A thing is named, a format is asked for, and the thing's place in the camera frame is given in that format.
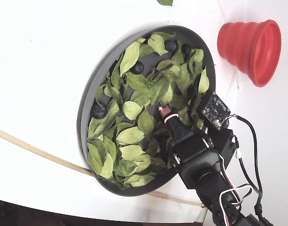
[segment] black cable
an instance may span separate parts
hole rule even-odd
[[[260,176],[259,176],[259,170],[258,170],[258,153],[257,153],[257,137],[256,137],[256,132],[254,130],[254,127],[252,126],[252,124],[240,117],[240,116],[236,116],[236,118],[242,122],[244,122],[245,124],[247,124],[249,126],[249,128],[251,129],[252,135],[253,135],[253,140],[254,140],[254,160],[255,160],[255,174],[256,174],[256,179],[257,179],[257,183],[258,183],[258,190],[259,190],[259,194],[258,194],[258,199],[257,199],[257,204],[261,205],[261,199],[262,199],[262,195],[263,195],[263,190],[262,190],[262,185],[261,185],[261,181],[260,181]]]

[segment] black plastic part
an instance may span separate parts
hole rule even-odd
[[[224,120],[231,113],[225,103],[210,89],[202,98],[196,111],[208,126],[217,131],[224,128],[226,124]]]
[[[235,226],[264,226],[264,224],[250,214],[246,218],[241,219]]]

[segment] pink object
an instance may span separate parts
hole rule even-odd
[[[247,74],[255,86],[263,87],[272,78],[281,52],[281,33],[273,20],[262,23],[227,23],[217,38],[221,57]]]

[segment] leaf on table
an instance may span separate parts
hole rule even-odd
[[[168,34],[165,32],[154,32],[153,34],[157,34],[159,36],[162,36],[163,40],[166,41],[167,39],[170,39],[172,37],[174,37],[176,35],[176,33],[174,32],[174,34]]]
[[[135,170],[137,169],[138,165],[135,164],[133,161],[128,161],[128,160],[120,160],[119,161],[119,166],[118,169],[120,172],[125,176],[128,177],[132,175]]]
[[[112,181],[112,182],[121,190],[126,190],[126,189],[130,188],[129,184],[124,184],[121,181]]]
[[[151,182],[153,179],[155,179],[155,176],[153,175],[143,175],[143,176],[141,175],[139,181],[132,182],[130,183],[130,185],[132,185],[133,187],[144,186],[148,184],[149,182]]]
[[[167,93],[160,100],[161,106],[165,106],[165,105],[169,104],[169,102],[172,100],[172,97],[173,97],[173,89],[172,89],[171,85],[169,85]]]
[[[123,101],[122,101],[122,97],[121,97],[121,93],[119,92],[119,90],[117,90],[115,87],[111,86],[110,83],[106,84],[106,87],[104,89],[104,93],[112,98],[114,98],[118,105],[120,110],[122,110],[123,108]]]
[[[190,71],[188,64],[181,65],[181,78],[177,81],[176,85],[181,91],[182,95],[186,97],[186,92],[190,84]]]
[[[150,140],[154,127],[154,117],[149,114],[147,108],[142,111],[137,122],[140,130],[142,130],[146,138]]]
[[[96,174],[100,174],[103,164],[95,145],[88,142],[88,163]]]
[[[108,154],[111,155],[113,163],[116,161],[116,156],[117,156],[117,147],[114,142],[112,142],[111,139],[108,137],[105,137],[104,139],[104,145],[106,147],[106,151]]]
[[[107,157],[107,150],[106,150],[104,143],[100,140],[91,140],[91,141],[88,141],[88,145],[89,144],[92,144],[97,148],[98,154],[100,156],[102,166],[103,166],[104,162],[106,161],[106,157]]]
[[[111,126],[106,132],[103,133],[105,137],[108,137],[109,139],[113,139],[116,137],[117,132],[117,125]]]
[[[117,142],[120,145],[136,144],[144,138],[144,133],[139,129],[138,126],[131,127],[123,130],[117,136]]]
[[[165,50],[165,44],[162,36],[158,34],[151,35],[151,37],[148,40],[148,45],[150,45],[153,51],[158,53],[160,56],[162,56],[165,53],[168,53],[168,51]]]
[[[102,167],[100,176],[102,176],[106,179],[111,178],[112,177],[112,169],[113,169],[113,160],[112,160],[111,155],[108,153],[106,160],[105,160],[105,163],[104,163],[104,166]]]
[[[150,163],[152,162],[152,158],[148,154],[142,154],[134,158],[134,161],[140,163],[135,173],[139,173],[149,167]]]
[[[120,64],[123,58],[123,54],[119,57],[113,71],[112,71],[112,76],[111,76],[111,82],[112,85],[116,89],[120,89],[120,87],[123,85],[123,79],[120,77]]]
[[[138,42],[140,42],[140,43],[143,43],[143,42],[145,42],[145,40],[146,40],[146,39],[144,39],[144,38],[138,38],[136,41],[138,41]]]
[[[124,179],[124,183],[125,184],[130,184],[132,182],[137,182],[140,180],[140,176],[139,175],[131,175],[127,178]]]
[[[144,57],[148,54],[153,53],[153,48],[148,45],[148,44],[142,44],[140,46],[140,53],[139,53],[139,58]]]
[[[130,101],[133,101],[141,106],[150,104],[150,89],[149,90],[135,90],[131,95]]]
[[[171,60],[176,64],[176,65],[181,65],[185,63],[184,56],[182,53],[182,42],[177,41],[177,49],[174,55],[172,56]]]
[[[103,119],[92,118],[88,127],[88,140],[100,136],[114,123],[119,113],[119,106],[116,100],[111,100],[107,106],[107,112]]]
[[[122,75],[127,72],[132,66],[134,66],[137,62],[139,58],[140,45],[140,42],[135,41],[126,48],[120,64],[120,77],[122,77]]]
[[[173,94],[172,100],[169,103],[169,106],[175,107],[178,111],[182,110],[187,106],[185,99],[182,95]]]
[[[169,89],[169,80],[161,77],[154,86],[150,86],[151,90],[151,105],[160,101]]]
[[[146,79],[142,74],[133,74],[132,72],[126,73],[127,84],[132,89],[143,90],[148,89]]]
[[[135,120],[141,111],[142,107],[135,102],[127,101],[124,103],[123,113],[129,120]]]
[[[202,71],[200,76],[199,94],[206,92],[209,89],[209,79],[206,69]]]
[[[106,86],[106,84],[103,84],[101,86],[99,86],[99,88],[97,89],[96,95],[95,95],[95,99],[97,101],[97,103],[99,103],[99,99],[101,97],[101,95],[103,94],[103,88]]]
[[[161,158],[157,157],[152,158],[152,164],[153,164],[152,170],[155,172],[161,173],[167,170],[167,166]]]
[[[149,154],[151,157],[154,157],[156,153],[160,152],[159,142],[153,137],[148,147],[145,150],[146,154]]]
[[[122,158],[129,161],[133,161],[138,155],[145,153],[139,145],[120,147],[120,151],[122,153]]]

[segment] round tray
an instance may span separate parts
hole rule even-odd
[[[192,48],[201,48],[204,50],[204,64],[206,65],[207,76],[209,78],[210,86],[209,89],[215,91],[215,68],[211,53],[203,41],[203,39],[195,32],[191,31],[188,28],[181,26],[164,26],[159,27],[149,31],[143,31],[132,36],[128,37],[117,46],[115,46],[101,61],[101,63],[97,66],[92,76],[90,77],[88,84],[83,93],[83,97],[81,99],[78,118],[77,118],[77,135],[79,140],[80,149],[83,152],[83,155],[88,163],[88,146],[87,146],[87,137],[88,137],[88,125],[91,120],[90,110],[94,103],[95,94],[97,89],[100,86],[102,78],[105,76],[107,71],[113,65],[113,63],[118,59],[120,54],[134,41],[136,41],[140,37],[148,37],[153,32],[165,32],[173,34],[176,36],[173,39],[180,40],[183,44],[187,43]],[[164,54],[159,56],[156,53],[152,53],[148,56],[144,56],[141,58],[141,62],[144,65],[153,65],[156,66],[158,62],[164,59],[170,59],[171,53]],[[145,67],[146,70],[143,72],[143,75],[146,75],[149,72],[150,67]],[[162,185],[166,184],[170,179],[172,179],[176,175],[176,170],[174,168],[169,169],[166,173],[157,174],[156,178],[150,182],[149,184],[142,187],[130,187],[127,190],[120,190],[114,183],[110,181],[103,181],[101,178],[98,178],[94,173],[98,182],[108,191],[123,195],[123,196],[137,196],[146,194],[155,189],[158,189]]]

